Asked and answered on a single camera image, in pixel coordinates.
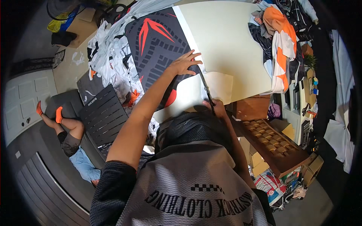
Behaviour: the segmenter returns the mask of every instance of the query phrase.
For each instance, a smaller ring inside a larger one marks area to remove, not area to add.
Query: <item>black scissors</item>
[[[209,98],[209,103],[210,103],[210,106],[211,106],[212,114],[215,115],[214,106],[215,106],[216,104],[214,104],[213,101],[211,100],[209,88],[208,88],[207,85],[206,85],[205,78],[204,78],[204,76],[203,76],[203,74],[202,74],[202,72],[201,72],[201,69],[200,69],[199,65],[197,65],[197,67],[199,68],[200,77],[201,77],[202,83],[203,83],[203,85],[204,85],[204,89],[205,89],[205,91],[206,91],[207,97]]]

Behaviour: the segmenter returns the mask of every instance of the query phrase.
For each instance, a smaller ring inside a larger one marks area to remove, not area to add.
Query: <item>person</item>
[[[155,155],[136,174],[148,124],[164,92],[201,53],[184,54],[134,107],[112,144],[90,208],[98,225],[275,225],[256,189],[225,107],[183,113],[160,124]]]
[[[43,113],[40,101],[37,104],[36,111],[47,126],[55,129],[65,155],[73,163],[81,177],[84,180],[91,182],[93,186],[97,186],[101,176],[101,171],[94,167],[87,154],[80,147],[80,142],[84,133],[84,125],[81,121],[63,118],[62,109],[63,107],[60,106],[56,110],[55,121],[51,120]],[[60,124],[67,127],[69,129],[69,133],[67,133]]]

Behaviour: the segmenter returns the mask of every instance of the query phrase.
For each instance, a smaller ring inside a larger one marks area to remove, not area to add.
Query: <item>black chair with slats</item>
[[[111,84],[90,100],[79,114],[97,146],[113,142],[128,119]]]

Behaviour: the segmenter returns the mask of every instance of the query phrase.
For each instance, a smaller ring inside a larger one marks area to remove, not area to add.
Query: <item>door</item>
[[[6,146],[19,134],[41,120],[36,113],[38,101],[45,111],[56,91],[53,70],[43,70],[11,79],[6,84],[4,132]]]

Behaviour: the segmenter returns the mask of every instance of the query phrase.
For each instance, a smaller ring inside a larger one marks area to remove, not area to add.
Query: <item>hand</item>
[[[196,75],[194,71],[187,70],[191,65],[202,64],[201,60],[191,61],[196,56],[201,55],[201,53],[192,54],[194,51],[195,50],[191,50],[190,52],[183,54],[181,57],[172,62],[166,70],[170,71],[174,76],[178,74]]]
[[[224,119],[225,117],[228,117],[227,114],[226,114],[224,103],[221,100],[212,99],[212,102],[214,104],[216,104],[214,106],[214,111],[215,111],[216,117],[218,117],[220,119]],[[211,110],[211,106],[210,106],[209,102],[203,101],[202,104],[205,105],[208,109]]]

